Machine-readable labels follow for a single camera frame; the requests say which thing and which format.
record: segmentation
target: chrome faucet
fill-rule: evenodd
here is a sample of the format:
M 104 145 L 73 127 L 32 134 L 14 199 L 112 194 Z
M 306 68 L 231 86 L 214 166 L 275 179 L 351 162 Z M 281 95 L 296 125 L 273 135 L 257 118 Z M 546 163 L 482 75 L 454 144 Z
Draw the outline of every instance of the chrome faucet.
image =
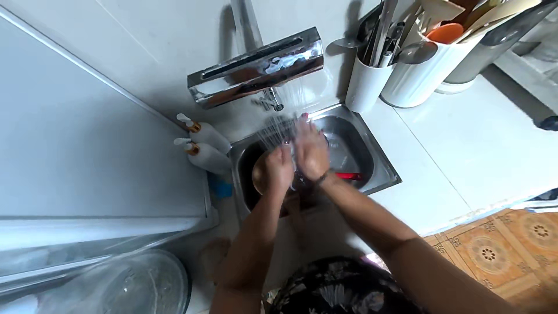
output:
M 316 27 L 263 46 L 250 0 L 231 0 L 240 56 L 188 75 L 188 90 L 197 104 L 210 109 L 263 91 L 260 102 L 284 108 L 273 88 L 324 67 L 324 50 Z

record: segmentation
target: white countertop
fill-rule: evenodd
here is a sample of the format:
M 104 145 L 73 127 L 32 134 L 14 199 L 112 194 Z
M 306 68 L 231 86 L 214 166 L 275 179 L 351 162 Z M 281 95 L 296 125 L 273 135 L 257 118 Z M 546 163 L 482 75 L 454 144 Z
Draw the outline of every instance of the white countertop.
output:
M 378 100 L 361 116 L 402 179 L 370 198 L 422 235 L 471 211 L 393 107 Z
M 463 93 L 407 109 L 378 100 L 361 116 L 403 180 L 370 197 L 421 235 L 558 187 L 558 132 L 481 75 Z

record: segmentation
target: wooden bowl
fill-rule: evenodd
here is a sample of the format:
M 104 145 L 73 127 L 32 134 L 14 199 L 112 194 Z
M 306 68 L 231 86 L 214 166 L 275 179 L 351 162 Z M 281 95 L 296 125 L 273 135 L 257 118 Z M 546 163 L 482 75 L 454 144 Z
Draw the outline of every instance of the wooden bowl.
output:
M 254 164 L 254 168 L 252 168 L 252 183 L 260 195 L 263 195 L 267 190 L 266 157 L 269 154 L 269 151 L 263 153 Z

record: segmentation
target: blue object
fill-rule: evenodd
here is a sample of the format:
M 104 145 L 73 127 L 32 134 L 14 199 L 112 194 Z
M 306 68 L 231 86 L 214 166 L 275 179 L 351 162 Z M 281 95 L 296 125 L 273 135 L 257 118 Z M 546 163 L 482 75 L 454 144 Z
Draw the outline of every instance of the blue object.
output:
M 219 176 L 208 172 L 209 190 L 218 198 L 231 197 L 233 195 L 233 185 L 223 181 Z

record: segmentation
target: cabinet door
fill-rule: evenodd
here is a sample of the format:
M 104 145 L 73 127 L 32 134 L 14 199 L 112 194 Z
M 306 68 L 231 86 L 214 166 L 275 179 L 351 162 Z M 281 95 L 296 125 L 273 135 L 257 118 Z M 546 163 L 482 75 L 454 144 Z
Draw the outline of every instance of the cabinet door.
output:
M 0 18 L 0 218 L 205 217 L 187 132 Z

